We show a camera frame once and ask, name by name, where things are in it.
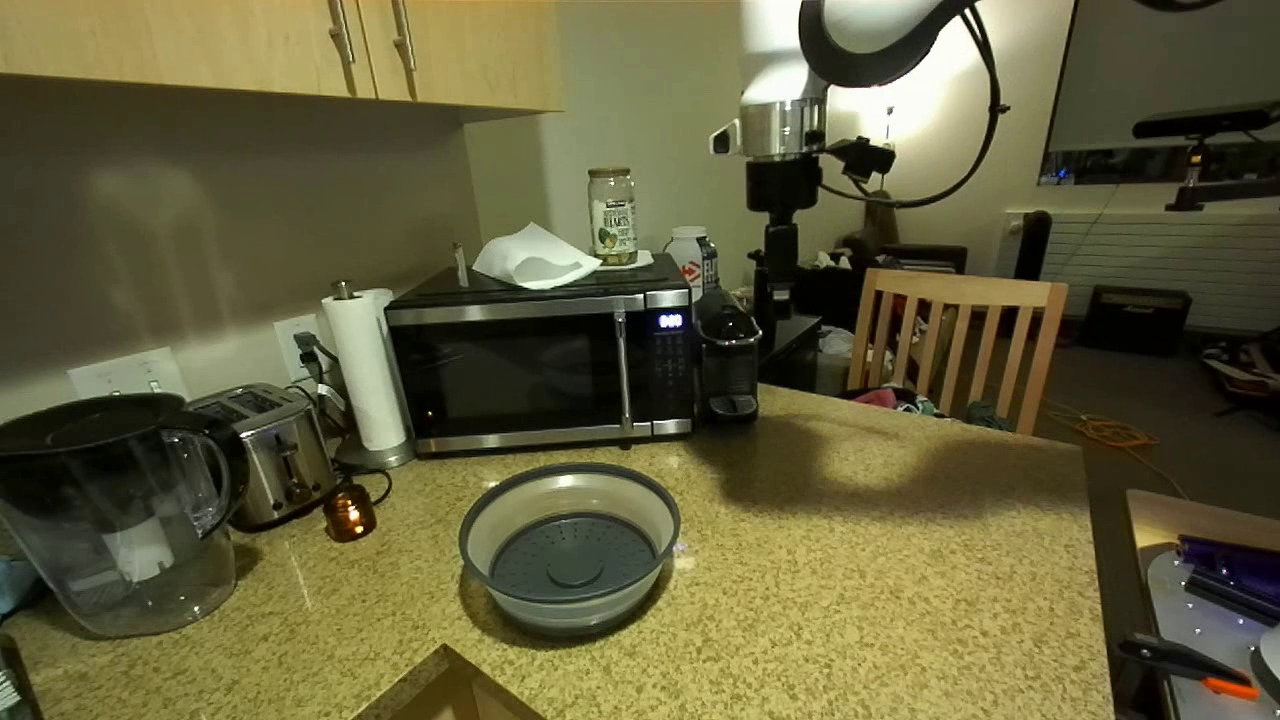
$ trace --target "black microwave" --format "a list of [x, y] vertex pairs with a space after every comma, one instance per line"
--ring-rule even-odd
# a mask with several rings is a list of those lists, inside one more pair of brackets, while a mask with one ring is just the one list
[[665, 251], [548, 293], [439, 273], [387, 333], [415, 457], [690, 431], [690, 297]]

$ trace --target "stainless steel toaster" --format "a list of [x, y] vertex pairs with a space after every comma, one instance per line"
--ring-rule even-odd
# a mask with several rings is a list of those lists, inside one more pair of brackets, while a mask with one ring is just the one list
[[192, 400], [192, 411], [231, 428], [224, 457], [237, 464], [240, 502], [231, 528], [267, 528], [314, 508], [335, 488], [335, 470], [324, 451], [314, 410], [273, 386], [240, 386]]

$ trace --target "upper cabinet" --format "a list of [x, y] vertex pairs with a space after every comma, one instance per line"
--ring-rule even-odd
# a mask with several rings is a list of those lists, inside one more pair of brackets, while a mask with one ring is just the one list
[[557, 0], [0, 0], [0, 74], [550, 110]]

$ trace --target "granite countertop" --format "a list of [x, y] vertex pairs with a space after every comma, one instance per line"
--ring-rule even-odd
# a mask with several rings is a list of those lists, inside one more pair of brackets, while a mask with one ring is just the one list
[[[167, 637], [2, 619], [58, 715], [356, 715], [453, 643], [542, 715], [1112, 715], [1069, 444], [759, 388], [759, 420], [634, 449], [415, 460], [366, 542], [237, 535], [237, 596]], [[535, 464], [622, 464], [682, 515], [649, 611], [592, 643], [510, 633], [461, 574], [463, 508]]]

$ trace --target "round dish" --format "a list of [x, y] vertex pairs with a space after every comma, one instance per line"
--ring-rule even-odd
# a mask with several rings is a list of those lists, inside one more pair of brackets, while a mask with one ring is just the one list
[[461, 557], [497, 609], [538, 637], [619, 628], [670, 564], [676, 502], [615, 464], [550, 464], [489, 488]]

